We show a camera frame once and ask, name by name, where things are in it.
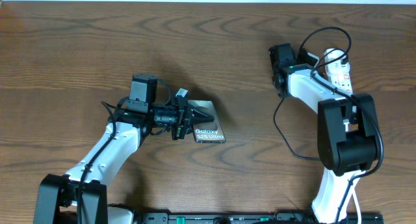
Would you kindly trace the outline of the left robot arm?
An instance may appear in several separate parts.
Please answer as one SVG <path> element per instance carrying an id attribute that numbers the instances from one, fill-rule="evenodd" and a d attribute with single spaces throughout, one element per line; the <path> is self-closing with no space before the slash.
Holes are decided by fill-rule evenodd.
<path id="1" fill-rule="evenodd" d="M 142 216 L 124 205 L 110 205 L 107 187 L 144 139 L 170 132 L 183 139 L 195 125 L 211 123 L 216 114 L 192 104 L 188 92 L 169 93 L 163 104 L 155 102 L 162 79 L 136 73 L 131 92 L 116 106 L 103 103 L 109 113 L 105 132 L 88 154 L 63 175 L 48 174 L 40 183 L 35 223 L 141 223 Z"/>

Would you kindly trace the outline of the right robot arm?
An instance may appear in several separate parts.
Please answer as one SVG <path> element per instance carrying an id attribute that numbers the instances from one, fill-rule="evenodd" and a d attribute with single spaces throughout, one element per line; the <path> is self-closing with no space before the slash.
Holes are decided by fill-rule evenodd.
<path id="1" fill-rule="evenodd" d="M 281 44 L 268 53 L 279 96 L 299 99 L 317 114 L 317 160 L 324 172 L 306 221 L 348 223 L 357 183 L 384 158 L 374 99 L 353 93 L 348 53 L 342 49 L 329 48 L 318 57 Z"/>

